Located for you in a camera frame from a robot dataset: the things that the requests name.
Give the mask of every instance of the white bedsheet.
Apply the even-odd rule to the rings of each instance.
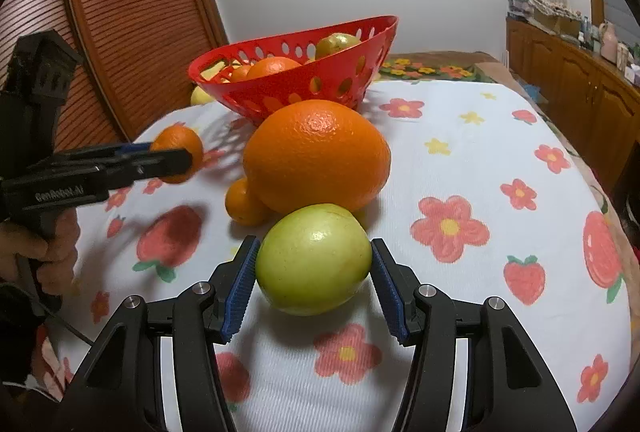
[[[555,376],[578,430],[588,430],[628,373],[629,309],[611,257],[602,258],[609,250],[604,219],[571,157],[529,104],[498,84],[379,82],[360,111],[392,150],[389,181],[360,216],[370,238],[384,238],[398,263],[451,298],[504,298]],[[242,175],[251,126],[212,103],[169,114],[139,141],[176,122],[200,134],[207,167],[186,184],[145,181],[79,210],[79,280],[63,316],[91,337],[127,295],[174,297],[231,259],[245,234],[268,229],[231,223],[223,203]],[[172,266],[162,228],[146,230],[179,205],[175,218],[202,227],[193,254],[186,245],[173,258],[184,262]],[[588,268],[585,254],[592,252]],[[154,258],[159,262],[149,265]],[[87,347],[66,332],[52,335],[75,371]],[[459,429],[464,407],[466,348],[458,349],[450,430]],[[273,310],[256,285],[241,332],[216,352],[240,432],[383,432],[393,425],[413,349],[389,335],[367,279],[343,307],[306,318]],[[179,430],[171,391],[167,385],[167,421]]]

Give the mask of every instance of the wooden wardrobe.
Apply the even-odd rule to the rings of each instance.
[[[0,85],[17,37],[49,29],[84,57],[62,111],[57,149],[132,140],[188,106],[189,63],[226,44],[214,0],[6,0]]]

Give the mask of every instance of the human hand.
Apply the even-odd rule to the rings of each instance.
[[[56,234],[50,242],[11,221],[0,223],[0,277],[11,282],[18,280],[15,255],[19,253],[45,263],[36,273],[44,293],[62,295],[74,279],[78,237],[80,227],[76,209],[66,210],[58,216]]]

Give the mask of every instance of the red fruit basket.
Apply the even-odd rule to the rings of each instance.
[[[245,40],[199,56],[191,62],[188,73],[209,95],[255,125],[281,107],[309,99],[332,100],[354,109],[385,59],[397,27],[398,18],[382,16]],[[362,42],[305,64],[315,55],[318,41],[335,33],[355,35]],[[303,66],[244,82],[228,82],[233,61],[256,62],[266,56],[286,56]],[[201,75],[220,62],[224,63],[223,69],[210,80]]]

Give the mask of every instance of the orange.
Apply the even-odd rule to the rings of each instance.
[[[234,69],[229,77],[231,82],[242,82],[246,79],[246,74],[249,73],[251,69],[251,64],[244,64],[243,66],[239,66]]]
[[[306,100],[269,116],[247,142],[242,161],[252,192],[276,212],[318,203],[354,212],[385,185],[391,152],[356,111]]]
[[[202,141],[198,134],[183,125],[170,125],[156,136],[151,144],[151,151],[164,151],[166,149],[186,149],[191,154],[191,167],[184,174],[176,174],[161,178],[165,183],[184,183],[193,176],[202,166]]]
[[[233,221],[248,227],[260,225],[269,217],[269,209],[249,191],[245,177],[234,181],[226,191],[225,209]]]
[[[281,71],[286,71],[287,69],[298,66],[300,66],[300,64],[287,57],[267,57],[251,66],[249,73],[246,74],[246,79],[251,80],[258,77],[266,77],[267,75],[280,73]]]

